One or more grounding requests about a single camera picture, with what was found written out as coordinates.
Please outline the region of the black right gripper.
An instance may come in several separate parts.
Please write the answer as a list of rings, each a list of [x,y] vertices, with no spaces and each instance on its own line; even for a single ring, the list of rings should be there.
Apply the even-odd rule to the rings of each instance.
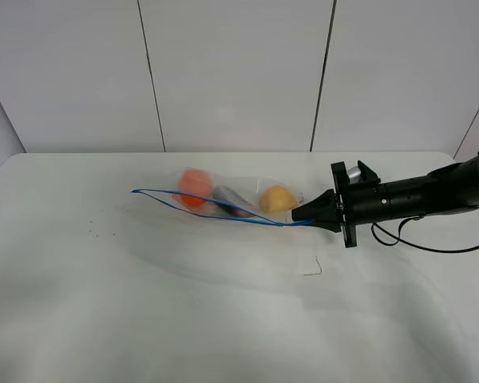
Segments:
[[[291,211],[293,220],[310,220],[311,227],[342,234],[346,248],[357,246],[356,227],[381,222],[390,218],[390,198],[386,186],[379,184],[350,184],[344,162],[331,165],[335,184],[334,190],[327,190],[319,197]],[[337,199],[338,218],[335,215]]]

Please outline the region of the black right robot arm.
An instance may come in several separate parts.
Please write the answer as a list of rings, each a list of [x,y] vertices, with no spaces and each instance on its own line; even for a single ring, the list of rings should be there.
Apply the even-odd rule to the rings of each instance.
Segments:
[[[294,223],[342,233],[347,248],[356,247],[356,228],[400,219],[403,223],[430,215],[456,215],[479,208],[479,151],[463,163],[425,176],[383,183],[359,161],[347,169],[331,166],[334,187],[291,211]]]

